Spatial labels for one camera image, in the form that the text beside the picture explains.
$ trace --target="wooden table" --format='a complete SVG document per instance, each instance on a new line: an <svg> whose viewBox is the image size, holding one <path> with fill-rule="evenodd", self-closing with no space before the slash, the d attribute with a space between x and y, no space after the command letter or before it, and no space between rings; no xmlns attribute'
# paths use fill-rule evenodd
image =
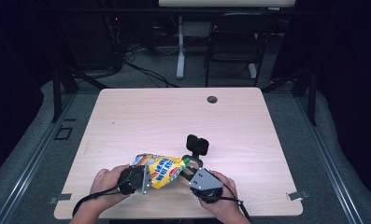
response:
<svg viewBox="0 0 371 224"><path fill-rule="evenodd" d="M208 96L218 102L211 104ZM204 167L234 179L251 216L297 216L296 191L261 91L256 88L103 90L78 148L54 215L71 218L103 168L133 162L137 154L190 154L188 134L209 143ZM100 218L212 217L187 186L175 180L161 189L140 190Z"/></svg>

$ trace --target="human hand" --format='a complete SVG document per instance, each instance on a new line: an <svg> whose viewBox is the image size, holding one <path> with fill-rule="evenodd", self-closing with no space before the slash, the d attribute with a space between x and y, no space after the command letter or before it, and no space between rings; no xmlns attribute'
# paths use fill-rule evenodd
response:
<svg viewBox="0 0 371 224"><path fill-rule="evenodd" d="M111 171L108 169L99 171L94 178L90 194L116 186L121 172L128 167L129 165L127 164L114 167ZM102 212L130 196L118 193L118 189L107 192L107 194L83 203L72 218L71 223L94 223Z"/></svg>
<svg viewBox="0 0 371 224"><path fill-rule="evenodd" d="M128 168L129 165L116 166L111 171L108 169L102 169L94 178L92 187L90 189L90 194L94 194L106 189L110 189L118 184L118 179L121 176L121 172ZM109 195L103 195L93 200L95 207L98 211L104 212L113 205L123 201L130 195L123 195L117 193L118 189L114 189L108 192Z"/></svg>
<svg viewBox="0 0 371 224"><path fill-rule="evenodd" d="M214 174L224 185L222 188L222 197L234 198L235 196L237 199L235 181L219 172L211 171L211 173ZM241 213L238 204L234 201L218 200L215 203L206 203L199 198L199 202L202 207L211 212L220 222L224 224L250 223Z"/></svg>

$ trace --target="round hole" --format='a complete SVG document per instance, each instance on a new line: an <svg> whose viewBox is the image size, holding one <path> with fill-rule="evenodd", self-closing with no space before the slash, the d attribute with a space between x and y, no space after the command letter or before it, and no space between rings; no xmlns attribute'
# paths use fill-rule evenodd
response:
<svg viewBox="0 0 371 224"><path fill-rule="evenodd" d="M208 97L207 97L207 101L208 101L209 103L211 103L211 104L215 104L215 103L217 103L218 99L217 99L217 97L215 97L215 96L208 96Z"/></svg>

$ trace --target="chip bag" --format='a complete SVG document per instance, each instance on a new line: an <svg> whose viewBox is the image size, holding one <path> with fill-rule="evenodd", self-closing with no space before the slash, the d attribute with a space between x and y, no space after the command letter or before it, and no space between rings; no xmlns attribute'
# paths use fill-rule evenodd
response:
<svg viewBox="0 0 371 224"><path fill-rule="evenodd" d="M137 155L132 165L148 165L152 177L152 186L159 189L176 179L188 162L189 159L182 160L145 153Z"/></svg>

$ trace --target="metal bracket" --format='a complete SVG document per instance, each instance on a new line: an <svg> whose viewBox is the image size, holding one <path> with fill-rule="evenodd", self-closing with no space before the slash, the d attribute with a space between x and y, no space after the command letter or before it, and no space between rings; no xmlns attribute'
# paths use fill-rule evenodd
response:
<svg viewBox="0 0 371 224"><path fill-rule="evenodd" d="M152 176L150 175L150 166L147 164L144 167L144 178L142 180L142 194L146 194L152 185Z"/></svg>
<svg viewBox="0 0 371 224"><path fill-rule="evenodd" d="M220 189L223 187L223 184L219 179L202 167L200 167L196 174L194 174L189 185L191 188L199 190Z"/></svg>
<svg viewBox="0 0 371 224"><path fill-rule="evenodd" d="M48 204L57 204L59 201L67 201L71 199L72 194L60 194L57 198L51 197Z"/></svg>
<svg viewBox="0 0 371 224"><path fill-rule="evenodd" d="M294 193L287 193L287 198L291 201L297 200L297 201L303 201L305 198L307 198L309 194L307 191L296 191Z"/></svg>

